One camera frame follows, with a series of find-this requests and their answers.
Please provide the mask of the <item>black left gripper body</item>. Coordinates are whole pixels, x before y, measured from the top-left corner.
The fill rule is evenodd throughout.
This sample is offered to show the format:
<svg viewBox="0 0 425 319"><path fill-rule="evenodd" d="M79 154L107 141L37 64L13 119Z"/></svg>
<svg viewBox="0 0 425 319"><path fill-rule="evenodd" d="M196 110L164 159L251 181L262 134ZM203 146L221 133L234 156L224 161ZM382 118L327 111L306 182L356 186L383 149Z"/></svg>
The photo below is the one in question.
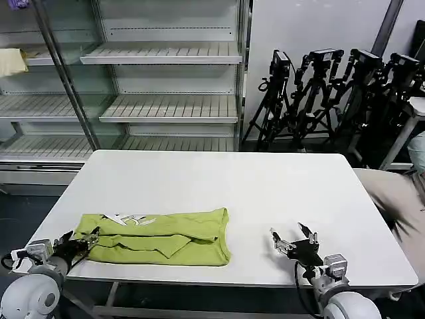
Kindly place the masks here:
<svg viewBox="0 0 425 319"><path fill-rule="evenodd" d="M87 256L89 245L83 240L70 240L57 245L54 248L54 257L63 259L68 265L71 265L75 259L82 259Z"/></svg>

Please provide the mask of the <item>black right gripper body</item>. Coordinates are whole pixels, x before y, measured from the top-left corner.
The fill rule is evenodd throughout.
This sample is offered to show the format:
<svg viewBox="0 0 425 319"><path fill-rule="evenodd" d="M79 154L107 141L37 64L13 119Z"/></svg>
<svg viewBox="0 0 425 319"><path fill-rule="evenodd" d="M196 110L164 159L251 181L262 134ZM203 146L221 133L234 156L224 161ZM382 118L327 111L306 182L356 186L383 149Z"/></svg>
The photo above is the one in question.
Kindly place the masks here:
<svg viewBox="0 0 425 319"><path fill-rule="evenodd" d="M323 266L323 260L318 255L319 243L310 243L308 239L292 242L287 257L299 261L303 266Z"/></svg>

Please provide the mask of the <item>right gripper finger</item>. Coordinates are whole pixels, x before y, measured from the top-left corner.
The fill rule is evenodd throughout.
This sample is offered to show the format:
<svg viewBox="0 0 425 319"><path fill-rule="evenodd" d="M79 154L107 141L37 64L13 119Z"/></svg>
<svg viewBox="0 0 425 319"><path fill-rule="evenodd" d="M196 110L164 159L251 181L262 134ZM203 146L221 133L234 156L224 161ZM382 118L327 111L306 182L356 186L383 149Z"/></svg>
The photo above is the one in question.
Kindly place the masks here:
<svg viewBox="0 0 425 319"><path fill-rule="evenodd" d="M275 231L274 228L270 229L272 234L272 239L274 242L274 248L281 254L288 254L290 251L294 250L296 246L288 241L281 239L279 234Z"/></svg>
<svg viewBox="0 0 425 319"><path fill-rule="evenodd" d="M304 234L306 239L308 240L310 245L318 245L318 235L317 233L312 232L309 227L305 226L304 224L298 222L298 227L301 230L301 232Z"/></svg>

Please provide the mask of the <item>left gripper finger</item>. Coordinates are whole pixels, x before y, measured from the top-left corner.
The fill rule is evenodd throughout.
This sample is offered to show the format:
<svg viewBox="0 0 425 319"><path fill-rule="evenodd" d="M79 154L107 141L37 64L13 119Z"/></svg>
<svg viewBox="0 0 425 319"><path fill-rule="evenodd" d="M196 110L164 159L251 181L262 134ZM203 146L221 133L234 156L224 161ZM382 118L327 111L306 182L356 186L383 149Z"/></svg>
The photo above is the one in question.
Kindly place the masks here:
<svg viewBox="0 0 425 319"><path fill-rule="evenodd" d="M74 231L69 231L63 234L59 239L54 240L54 245L62 245L67 243L73 236Z"/></svg>
<svg viewBox="0 0 425 319"><path fill-rule="evenodd" d="M100 228L94 228L90 233L75 233L74 239L80 248L92 248L97 245Z"/></svg>

